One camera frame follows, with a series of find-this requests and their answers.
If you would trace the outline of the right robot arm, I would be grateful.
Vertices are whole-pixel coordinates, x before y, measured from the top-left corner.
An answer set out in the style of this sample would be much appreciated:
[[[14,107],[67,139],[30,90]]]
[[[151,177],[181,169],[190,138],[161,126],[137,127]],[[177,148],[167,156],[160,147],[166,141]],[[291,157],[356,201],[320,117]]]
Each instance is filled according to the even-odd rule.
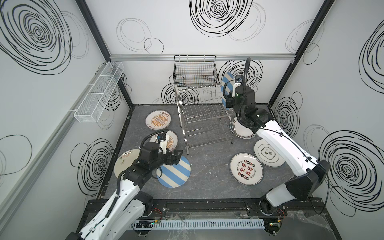
[[[234,110],[237,121],[270,144],[294,173],[294,177],[261,197],[260,211],[270,216],[291,200],[308,200],[324,180],[329,179],[330,164],[305,152],[268,111],[257,108],[255,91],[248,86],[251,61],[251,58],[247,58],[244,74],[239,78],[240,86],[233,88],[233,94],[224,95],[224,98],[226,107]]]

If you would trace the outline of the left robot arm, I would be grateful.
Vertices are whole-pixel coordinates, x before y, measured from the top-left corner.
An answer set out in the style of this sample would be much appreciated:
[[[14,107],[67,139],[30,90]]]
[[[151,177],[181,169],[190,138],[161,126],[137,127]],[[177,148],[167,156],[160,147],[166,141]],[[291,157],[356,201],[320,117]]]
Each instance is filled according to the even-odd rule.
[[[152,135],[143,139],[138,157],[119,174],[114,195],[79,233],[69,233],[68,240],[118,240],[137,219],[151,214],[153,197],[142,191],[143,186],[154,171],[178,164],[183,154],[167,147],[167,133],[167,129],[155,132],[156,142],[149,141]]]

